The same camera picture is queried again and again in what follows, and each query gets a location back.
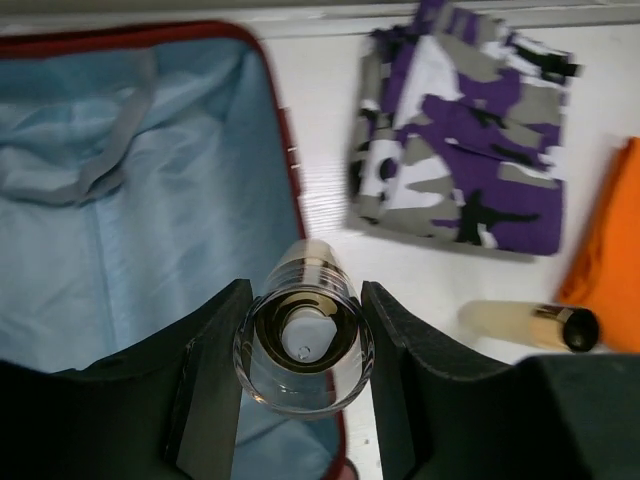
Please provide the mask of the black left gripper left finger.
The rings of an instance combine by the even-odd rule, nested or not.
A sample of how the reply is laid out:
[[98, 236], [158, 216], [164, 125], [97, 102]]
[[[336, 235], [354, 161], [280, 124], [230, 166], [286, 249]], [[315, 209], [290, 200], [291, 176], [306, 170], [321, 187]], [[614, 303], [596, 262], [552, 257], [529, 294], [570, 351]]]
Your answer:
[[236, 280], [202, 307], [83, 370], [1, 365], [5, 479], [227, 479], [241, 388]]

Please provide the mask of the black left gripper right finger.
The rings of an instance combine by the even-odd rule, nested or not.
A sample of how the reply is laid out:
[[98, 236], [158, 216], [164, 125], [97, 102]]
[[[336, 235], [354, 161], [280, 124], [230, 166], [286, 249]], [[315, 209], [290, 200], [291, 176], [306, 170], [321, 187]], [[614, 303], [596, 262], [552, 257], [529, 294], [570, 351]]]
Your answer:
[[635, 479], [639, 359], [544, 354], [508, 365], [367, 282], [371, 376], [387, 479]]

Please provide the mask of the clear bottle with pump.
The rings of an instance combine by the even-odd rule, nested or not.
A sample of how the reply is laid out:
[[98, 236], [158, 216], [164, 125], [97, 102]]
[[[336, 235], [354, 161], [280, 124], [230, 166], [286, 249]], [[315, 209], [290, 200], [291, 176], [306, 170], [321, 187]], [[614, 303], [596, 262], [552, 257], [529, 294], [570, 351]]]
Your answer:
[[281, 257], [238, 326], [233, 361], [258, 403], [290, 417], [332, 416], [368, 383], [375, 344], [332, 247], [300, 240]]

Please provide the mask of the yellow bottle with gold cap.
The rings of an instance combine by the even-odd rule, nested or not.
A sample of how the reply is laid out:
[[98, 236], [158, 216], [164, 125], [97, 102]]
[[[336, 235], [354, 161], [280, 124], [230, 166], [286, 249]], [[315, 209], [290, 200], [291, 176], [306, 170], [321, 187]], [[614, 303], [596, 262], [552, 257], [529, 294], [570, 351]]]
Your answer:
[[473, 300], [459, 309], [458, 322], [479, 337], [558, 352], [589, 352], [601, 336], [591, 310], [559, 304]]

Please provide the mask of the orange garment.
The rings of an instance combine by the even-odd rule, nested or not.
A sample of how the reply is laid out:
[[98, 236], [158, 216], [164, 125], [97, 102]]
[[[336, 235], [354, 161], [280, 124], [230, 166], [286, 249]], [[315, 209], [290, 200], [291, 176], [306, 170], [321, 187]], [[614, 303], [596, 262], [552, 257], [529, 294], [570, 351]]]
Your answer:
[[585, 233], [555, 301], [599, 319], [610, 349], [639, 351], [639, 139], [610, 162]]

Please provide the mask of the red hard-shell suitcase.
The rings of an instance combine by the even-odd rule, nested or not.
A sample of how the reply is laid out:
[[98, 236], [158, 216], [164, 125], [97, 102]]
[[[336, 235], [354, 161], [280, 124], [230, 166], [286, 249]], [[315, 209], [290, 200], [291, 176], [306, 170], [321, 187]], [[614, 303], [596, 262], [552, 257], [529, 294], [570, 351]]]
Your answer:
[[[286, 115], [248, 30], [204, 21], [3, 38], [1, 365], [86, 369], [246, 280], [235, 337], [307, 237], [300, 193]], [[346, 476], [340, 414], [279, 414], [234, 370], [227, 479]]]

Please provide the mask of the purple camouflage garment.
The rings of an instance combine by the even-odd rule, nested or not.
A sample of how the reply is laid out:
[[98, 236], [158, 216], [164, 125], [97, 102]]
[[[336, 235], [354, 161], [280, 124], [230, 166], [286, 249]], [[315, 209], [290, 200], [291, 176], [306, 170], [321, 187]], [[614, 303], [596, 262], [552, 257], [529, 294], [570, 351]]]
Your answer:
[[555, 254], [557, 152], [579, 72], [572, 54], [448, 1], [374, 31], [349, 158], [356, 215], [421, 238]]

